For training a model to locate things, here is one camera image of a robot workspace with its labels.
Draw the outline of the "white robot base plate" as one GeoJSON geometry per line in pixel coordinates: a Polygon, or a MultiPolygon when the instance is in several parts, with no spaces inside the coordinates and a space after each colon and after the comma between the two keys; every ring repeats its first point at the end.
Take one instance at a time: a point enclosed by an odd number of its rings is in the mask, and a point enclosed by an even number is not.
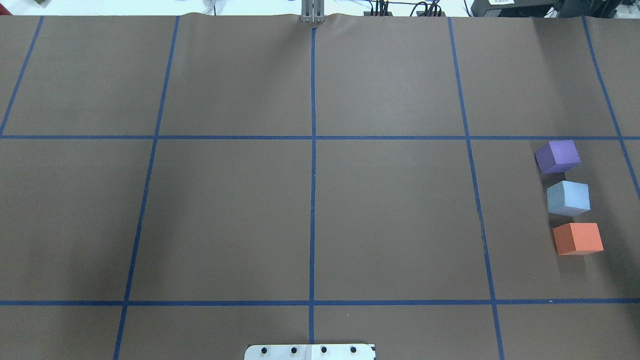
{"type": "Polygon", "coordinates": [[[374,344],[256,344],[247,347],[245,360],[375,360],[374,344]]]}

